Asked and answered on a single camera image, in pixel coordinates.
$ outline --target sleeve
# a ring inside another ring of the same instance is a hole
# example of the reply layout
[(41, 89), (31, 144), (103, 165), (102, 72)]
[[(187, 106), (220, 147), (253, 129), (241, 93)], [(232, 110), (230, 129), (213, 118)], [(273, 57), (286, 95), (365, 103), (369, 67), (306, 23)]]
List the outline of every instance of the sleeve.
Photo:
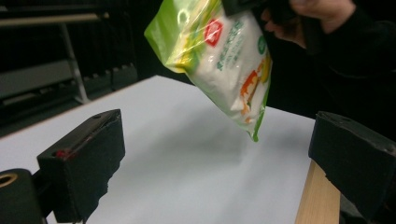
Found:
[(358, 8), (339, 29), (325, 36), (324, 60), (344, 77), (395, 75), (396, 24), (373, 21)]

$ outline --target green plastic bag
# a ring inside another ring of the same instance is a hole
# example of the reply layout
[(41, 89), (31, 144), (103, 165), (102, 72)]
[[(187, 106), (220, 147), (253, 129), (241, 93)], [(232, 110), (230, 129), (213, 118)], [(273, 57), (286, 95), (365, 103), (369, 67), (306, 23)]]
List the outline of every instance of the green plastic bag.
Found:
[(251, 12), (226, 17), (220, 0), (164, 0), (145, 37), (164, 66), (258, 141), (272, 60)]

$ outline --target hand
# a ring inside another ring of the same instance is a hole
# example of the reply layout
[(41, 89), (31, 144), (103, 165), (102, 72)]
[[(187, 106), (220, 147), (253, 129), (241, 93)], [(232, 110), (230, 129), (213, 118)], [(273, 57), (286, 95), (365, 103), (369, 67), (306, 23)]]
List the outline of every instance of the hand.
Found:
[[(330, 34), (343, 25), (356, 8), (351, 0), (290, 0), (290, 5), (298, 15), (319, 19), (325, 34)], [(267, 21), (267, 31), (305, 48), (303, 29), (298, 17), (278, 25), (271, 20), (269, 10), (265, 9), (262, 19)]]

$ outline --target white surface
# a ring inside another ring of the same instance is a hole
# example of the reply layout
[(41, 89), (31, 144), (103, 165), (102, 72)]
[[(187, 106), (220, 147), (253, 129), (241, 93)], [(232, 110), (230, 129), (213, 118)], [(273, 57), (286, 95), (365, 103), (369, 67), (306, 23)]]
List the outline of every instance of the white surface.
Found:
[(88, 223), (294, 223), (314, 121), (267, 108), (254, 143), (198, 89), (164, 77), (0, 139), (0, 170), (35, 172), (41, 151), (116, 108), (126, 156)]

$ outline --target plastic bag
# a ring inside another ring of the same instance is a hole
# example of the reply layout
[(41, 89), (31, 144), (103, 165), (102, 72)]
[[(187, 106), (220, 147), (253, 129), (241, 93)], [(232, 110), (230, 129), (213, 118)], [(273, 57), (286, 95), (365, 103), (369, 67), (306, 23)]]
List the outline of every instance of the plastic bag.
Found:
[(250, 11), (226, 17), (220, 0), (164, 0), (145, 37), (164, 66), (258, 141), (272, 60)]

